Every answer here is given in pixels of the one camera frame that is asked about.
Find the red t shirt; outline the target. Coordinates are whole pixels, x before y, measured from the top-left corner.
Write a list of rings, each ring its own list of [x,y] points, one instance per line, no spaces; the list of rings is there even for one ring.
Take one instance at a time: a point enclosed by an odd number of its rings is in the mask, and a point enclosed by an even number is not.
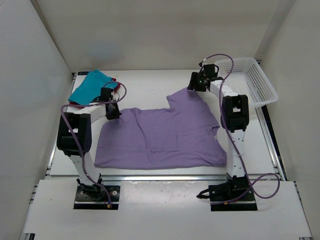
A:
[[[74,106],[88,105],[100,96],[101,88],[110,88],[113,89],[113,92],[116,92],[119,87],[115,78],[111,78],[108,82],[102,82],[101,80],[89,82],[84,80],[84,83],[81,83],[71,94],[68,101]]]

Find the lilac t shirt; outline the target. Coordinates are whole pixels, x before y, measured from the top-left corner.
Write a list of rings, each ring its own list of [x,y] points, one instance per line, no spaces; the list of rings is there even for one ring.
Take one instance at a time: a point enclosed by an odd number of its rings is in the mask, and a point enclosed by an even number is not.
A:
[[[125,108],[101,128],[97,168],[159,170],[224,167],[227,153],[218,142],[220,124],[195,91],[167,96],[168,108]]]

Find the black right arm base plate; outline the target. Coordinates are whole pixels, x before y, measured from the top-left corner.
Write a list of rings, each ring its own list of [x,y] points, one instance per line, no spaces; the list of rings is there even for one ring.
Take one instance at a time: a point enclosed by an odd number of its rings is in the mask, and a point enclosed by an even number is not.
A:
[[[257,211],[255,195],[248,187],[238,188],[230,182],[209,185],[196,197],[209,199],[212,212]]]

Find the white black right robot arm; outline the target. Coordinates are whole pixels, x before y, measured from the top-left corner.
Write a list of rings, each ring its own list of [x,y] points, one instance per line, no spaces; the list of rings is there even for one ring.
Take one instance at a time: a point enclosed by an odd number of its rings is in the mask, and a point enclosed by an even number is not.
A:
[[[212,204],[228,204],[241,198],[250,183],[244,167],[244,140],[250,122],[249,100],[224,84],[218,76],[219,67],[215,64],[204,65],[199,72],[192,72],[187,89],[206,92],[218,97],[220,124],[226,131],[228,140],[226,182],[210,185],[198,194],[199,199],[210,199]]]

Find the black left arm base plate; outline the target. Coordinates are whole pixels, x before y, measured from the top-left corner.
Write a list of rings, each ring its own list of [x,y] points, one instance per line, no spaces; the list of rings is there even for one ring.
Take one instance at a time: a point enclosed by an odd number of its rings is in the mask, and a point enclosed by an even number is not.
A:
[[[96,185],[84,185],[77,179],[73,208],[75,210],[118,210],[120,200],[120,185],[104,185],[106,192]]]

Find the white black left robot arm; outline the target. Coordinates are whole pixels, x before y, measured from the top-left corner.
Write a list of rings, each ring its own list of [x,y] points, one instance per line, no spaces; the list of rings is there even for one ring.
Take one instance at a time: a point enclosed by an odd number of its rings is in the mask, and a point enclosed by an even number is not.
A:
[[[84,194],[93,201],[108,199],[110,193],[103,186],[102,175],[94,165],[90,154],[92,147],[92,123],[101,119],[120,118],[118,101],[114,99],[116,91],[111,87],[102,87],[100,96],[89,105],[81,105],[78,111],[67,111],[70,104],[60,108],[60,121],[57,133],[57,148],[71,159],[79,175],[77,182]]]

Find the teal t shirt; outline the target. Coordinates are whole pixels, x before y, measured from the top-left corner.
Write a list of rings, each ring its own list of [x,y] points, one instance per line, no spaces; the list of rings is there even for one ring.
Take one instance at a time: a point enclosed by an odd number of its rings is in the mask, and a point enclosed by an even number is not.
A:
[[[105,75],[100,70],[95,69],[94,71],[90,71],[79,87],[70,95],[68,101],[78,105],[88,105],[96,97],[100,96],[101,88],[105,84],[114,81],[112,77]],[[109,83],[106,87],[116,90],[118,84]]]

